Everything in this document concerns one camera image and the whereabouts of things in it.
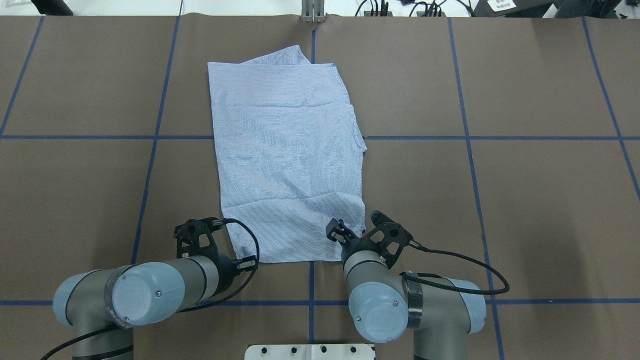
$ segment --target grid line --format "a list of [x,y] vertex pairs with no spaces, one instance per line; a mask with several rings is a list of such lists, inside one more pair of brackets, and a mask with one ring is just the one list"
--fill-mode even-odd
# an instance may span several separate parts
[[41,16],[40,21],[38,21],[38,27],[36,28],[36,32],[33,34],[33,39],[31,40],[29,51],[27,52],[27,56],[24,59],[24,63],[22,64],[20,75],[18,75],[18,80],[15,82],[15,88],[13,88],[13,93],[11,94],[9,105],[7,105],[6,107],[6,112],[4,113],[4,119],[2,121],[2,125],[0,126],[0,136],[3,135],[4,129],[6,128],[6,123],[9,122],[9,115],[11,115],[11,109],[13,108],[13,103],[15,102],[16,96],[18,96],[18,90],[20,89],[22,78],[24,77],[24,73],[27,71],[27,65],[29,65],[29,59],[31,59],[33,48],[36,46],[36,41],[38,41],[38,35],[40,34],[40,29],[42,29],[43,23],[44,23],[44,16]]
[[[456,54],[456,41],[455,41],[455,37],[453,34],[453,23],[451,22],[451,18],[447,18],[447,21],[449,23],[449,38],[451,39],[451,52],[453,55],[453,66],[454,69],[456,71],[456,82],[458,84],[458,97],[460,99],[460,111],[462,114],[462,123],[464,125],[465,128],[465,140],[467,142],[467,155],[469,158],[469,167],[470,167],[470,171],[471,171],[471,181],[473,182],[473,186],[474,186],[474,197],[476,198],[476,211],[478,213],[478,219],[480,221],[480,235],[482,237],[482,243],[483,243],[483,247],[484,247],[484,262],[487,265],[491,265],[490,259],[489,259],[489,246],[487,245],[486,242],[486,231],[484,229],[484,218],[483,218],[483,214],[482,214],[482,205],[480,203],[480,191],[478,190],[478,183],[477,183],[477,177],[476,177],[476,166],[474,164],[474,156],[473,156],[473,150],[471,148],[471,139],[469,136],[469,126],[467,123],[467,111],[465,109],[465,99],[463,96],[463,92],[462,92],[462,81],[460,79],[460,68],[458,67],[458,55]],[[493,290],[493,276],[491,274],[491,272],[489,271],[489,269],[487,269],[486,271],[486,278],[487,281],[489,283],[489,289]],[[495,304],[495,295],[491,295],[490,297],[491,300],[491,308],[492,308],[492,314],[493,314],[493,326],[495,327],[495,339],[496,339],[496,344],[498,346],[498,355],[500,357],[500,360],[504,360],[504,349],[502,346],[502,334],[500,333],[500,319],[498,317],[498,307]]]
[[[154,140],[155,135],[1,135],[7,140]],[[364,140],[619,141],[618,136],[371,135]],[[638,141],[640,136],[622,136]],[[158,135],[158,140],[213,140],[213,135]]]
[[598,67],[598,61],[596,60],[596,55],[593,52],[593,45],[591,44],[591,37],[589,36],[589,28],[587,27],[587,18],[585,18],[584,16],[582,17],[582,27],[584,28],[584,36],[587,40],[587,45],[589,46],[589,53],[591,54],[591,60],[593,61],[593,68],[596,71],[596,75],[598,76],[598,82],[600,83],[600,88],[602,89],[602,95],[604,95],[605,102],[607,103],[607,108],[609,109],[609,114],[611,115],[611,121],[613,122],[613,127],[616,129],[616,134],[618,135],[618,141],[620,141],[620,148],[622,149],[622,154],[625,157],[625,162],[627,163],[629,175],[631,176],[631,181],[634,184],[634,188],[636,188],[636,195],[638,197],[638,200],[640,200],[640,186],[638,185],[636,174],[634,173],[634,168],[631,165],[631,160],[629,159],[629,154],[627,153],[627,147],[625,146],[625,142],[622,138],[622,133],[620,132],[620,126],[618,126],[618,121],[616,120],[616,114],[613,112],[613,106],[611,105],[611,100],[609,99],[607,88],[604,85],[604,80],[602,79],[602,74],[600,73],[600,67]]
[[[0,300],[0,306],[51,306],[52,300]],[[308,300],[229,300],[219,306],[309,306]],[[640,304],[640,298],[495,299],[486,305]],[[314,300],[315,306],[349,306],[348,300]]]
[[[471,136],[469,135],[451,19],[448,19],[448,22],[449,22],[449,34],[451,38],[454,67],[456,71],[456,80],[458,83],[458,95],[460,98],[463,125],[465,128],[465,135],[464,136],[365,136],[364,139],[365,140],[465,140],[467,142],[467,152],[468,152],[468,157],[470,162],[472,182],[474,183],[474,195],[476,197],[476,207],[477,207],[479,220],[481,224],[484,256],[485,256],[485,261],[487,263],[489,263],[489,252],[486,244],[486,233],[484,229],[482,209],[481,209],[481,203],[479,198],[479,191],[477,187],[475,166],[474,166],[473,157],[472,157],[471,140],[619,141],[625,157],[625,161],[627,163],[628,170],[630,172],[630,176],[632,178],[634,187],[636,189],[638,199],[640,199],[640,188],[638,186],[634,169],[632,168],[632,165],[629,160],[628,153],[625,147],[625,143],[624,143],[624,141],[640,140],[640,136],[622,136],[621,134],[620,128],[618,126],[618,123],[614,114],[614,110],[612,108],[606,87],[604,85],[604,81],[602,79],[602,75],[598,68],[595,54],[593,52],[593,46],[591,44],[591,39],[589,37],[589,31],[588,31],[586,19],[584,17],[582,18],[582,23],[584,26],[584,31],[585,31],[585,36],[588,43],[589,51],[591,54],[595,72],[598,76],[598,81],[600,83],[603,95],[605,97],[605,101],[607,103],[607,107],[609,109],[609,113],[611,115],[612,122],[614,124],[617,136]],[[138,245],[140,242],[140,234],[141,234],[141,223],[142,223],[145,208],[146,208],[146,201],[148,197],[148,186],[149,186],[151,171],[154,164],[157,141],[158,140],[212,140],[214,138],[213,135],[160,135],[159,134],[159,129],[160,129],[162,115],[163,115],[163,109],[164,109],[164,101],[166,98],[166,91],[168,88],[169,75],[170,75],[171,66],[172,66],[172,58],[173,58],[175,43],[177,39],[177,32],[179,28],[179,16],[176,18],[176,21],[175,21],[172,46],[171,46],[169,60],[167,64],[167,70],[166,70],[165,81],[163,86],[163,94],[162,94],[162,99],[160,103],[158,119],[156,123],[156,131],[153,136],[150,136],[150,135],[4,135],[3,134],[4,129],[7,125],[13,103],[19,91],[20,83],[22,81],[22,78],[28,66],[29,59],[35,47],[35,44],[43,23],[44,23],[44,17],[41,17],[38,23],[36,32],[34,34],[31,46],[29,48],[28,54],[26,56],[25,62],[22,66],[22,70],[20,72],[19,78],[16,82],[16,86],[14,88],[7,111],[4,115],[3,123],[0,127],[0,138],[7,139],[7,140],[10,140],[10,139],[14,139],[14,140],[153,140],[154,143],[153,143],[152,151],[150,155],[150,161],[149,161],[149,166],[147,170],[147,178],[145,182],[145,190],[143,192],[143,200],[142,200],[142,205],[140,209],[140,216],[138,219],[138,227],[136,229],[136,239],[134,242],[134,250],[132,253],[132,263],[134,263],[137,258],[137,251],[138,251]],[[311,49],[312,63],[315,63],[315,56],[316,56],[316,29],[312,31],[312,49]],[[311,343],[314,343],[314,307],[315,306],[347,306],[348,301],[347,300],[315,300],[315,294],[314,294],[315,268],[314,268],[313,261],[309,262],[309,274],[310,274],[309,275],[309,300],[237,300],[237,301],[228,301],[220,305],[221,306],[308,306],[309,308],[309,340]],[[491,289],[493,289],[492,277],[489,274],[490,273],[488,273],[489,286]],[[493,310],[494,323],[496,324],[496,337],[498,341],[499,354],[500,354],[500,358],[504,359],[504,352],[502,350],[502,338],[500,335],[499,319],[497,314],[497,305],[517,306],[517,305],[554,305],[554,304],[640,304],[640,299],[639,298],[496,299],[495,296],[491,296],[491,299],[488,299],[486,303],[487,303],[487,306],[491,306]],[[0,306],[51,306],[51,304],[52,304],[51,300],[0,300]]]
[[[311,63],[316,63],[316,30],[311,31]],[[309,343],[316,342],[316,321],[315,321],[315,301],[316,301],[316,262],[309,261]]]
[[173,26],[173,38],[171,41],[171,50],[169,51],[169,60],[166,64],[166,74],[164,75],[164,85],[162,89],[162,98],[160,99],[160,108],[158,109],[158,119],[156,121],[156,132],[154,133],[154,143],[151,146],[151,155],[149,156],[149,166],[147,168],[147,179],[145,180],[145,189],[142,193],[142,205],[140,206],[140,215],[138,216],[138,226],[136,227],[136,238],[133,243],[133,251],[131,254],[131,264],[135,264],[138,259],[138,246],[140,245],[140,236],[142,234],[142,220],[147,209],[147,198],[149,195],[149,182],[151,180],[151,171],[154,167],[156,158],[156,149],[160,135],[160,125],[162,124],[162,115],[164,112],[164,100],[166,99],[166,89],[169,87],[169,75],[171,74],[171,64],[173,61],[173,51],[175,50],[175,41],[178,35],[178,26],[180,24],[180,16],[175,17],[175,25]]

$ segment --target light blue cloth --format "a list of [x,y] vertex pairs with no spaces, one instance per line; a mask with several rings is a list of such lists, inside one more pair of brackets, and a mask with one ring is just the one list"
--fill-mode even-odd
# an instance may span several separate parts
[[[224,217],[255,233],[265,263],[339,261],[325,227],[335,217],[364,230],[366,146],[335,65],[295,46],[208,66]],[[238,257],[255,253],[242,228],[228,231]]]

